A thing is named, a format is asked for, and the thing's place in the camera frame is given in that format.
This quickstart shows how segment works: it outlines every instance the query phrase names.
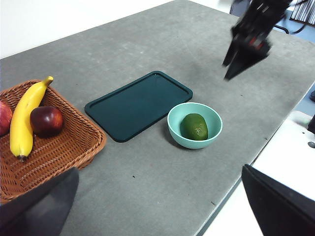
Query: green avocado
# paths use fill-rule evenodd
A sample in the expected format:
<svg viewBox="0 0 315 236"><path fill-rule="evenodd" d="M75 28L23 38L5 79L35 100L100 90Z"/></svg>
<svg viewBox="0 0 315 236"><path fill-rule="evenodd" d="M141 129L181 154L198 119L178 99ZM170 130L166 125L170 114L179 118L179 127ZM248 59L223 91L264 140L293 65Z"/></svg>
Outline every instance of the green avocado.
<svg viewBox="0 0 315 236"><path fill-rule="evenodd" d="M208 127L205 119L199 114L188 114L181 122L181 134L191 140L208 139Z"/></svg>

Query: plastic tray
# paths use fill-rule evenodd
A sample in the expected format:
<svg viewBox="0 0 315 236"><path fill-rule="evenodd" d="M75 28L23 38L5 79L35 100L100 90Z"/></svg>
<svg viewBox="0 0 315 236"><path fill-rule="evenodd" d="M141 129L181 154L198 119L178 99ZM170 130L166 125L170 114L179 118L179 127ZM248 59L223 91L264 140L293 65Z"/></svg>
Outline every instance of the plastic tray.
<svg viewBox="0 0 315 236"><path fill-rule="evenodd" d="M153 71L88 103L85 111L113 140L122 143L191 98L189 88L161 71Z"/></svg>

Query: gray tabletop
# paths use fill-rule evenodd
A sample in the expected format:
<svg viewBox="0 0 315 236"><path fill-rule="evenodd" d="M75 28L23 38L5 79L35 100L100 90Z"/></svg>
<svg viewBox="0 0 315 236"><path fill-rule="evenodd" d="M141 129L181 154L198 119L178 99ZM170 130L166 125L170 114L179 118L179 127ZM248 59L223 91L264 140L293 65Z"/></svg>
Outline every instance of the gray tabletop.
<svg viewBox="0 0 315 236"><path fill-rule="evenodd" d="M52 75L52 86L82 112L161 70L222 117L222 133L200 150L177 145L165 118L126 143L108 137L80 172L62 236L197 233L314 81L315 45L276 31L266 60L224 81L221 64L236 20L173 1L1 60L1 90Z"/></svg>

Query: brown woven basket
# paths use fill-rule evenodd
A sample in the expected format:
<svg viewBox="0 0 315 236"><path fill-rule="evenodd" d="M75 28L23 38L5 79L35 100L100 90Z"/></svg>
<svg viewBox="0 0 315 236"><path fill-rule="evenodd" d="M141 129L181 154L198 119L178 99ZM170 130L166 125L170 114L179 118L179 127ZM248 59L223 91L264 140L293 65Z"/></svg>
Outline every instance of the brown woven basket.
<svg viewBox="0 0 315 236"><path fill-rule="evenodd" d="M1 101L14 111L26 90L40 80L30 80L0 93ZM60 173L89 165L106 144L105 133L75 109L55 89L48 87L41 103L63 114L63 129L55 137L34 135L33 149L21 163L10 151L9 134L0 139L0 202L4 204Z"/></svg>

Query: light blue bowl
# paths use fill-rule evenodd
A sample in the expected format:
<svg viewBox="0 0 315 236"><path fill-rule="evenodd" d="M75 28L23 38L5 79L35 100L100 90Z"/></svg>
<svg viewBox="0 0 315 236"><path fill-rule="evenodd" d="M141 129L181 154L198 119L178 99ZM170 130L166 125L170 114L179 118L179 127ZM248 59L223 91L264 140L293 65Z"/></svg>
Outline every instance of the light blue bowl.
<svg viewBox="0 0 315 236"><path fill-rule="evenodd" d="M185 116L190 113L197 113L204 117L208 127L208 139L196 141L186 139L181 135L180 124ZM168 113L167 124L173 139L178 144L190 149L199 149L208 146L221 133L223 126L222 119L215 110L195 102L182 103L173 107Z"/></svg>

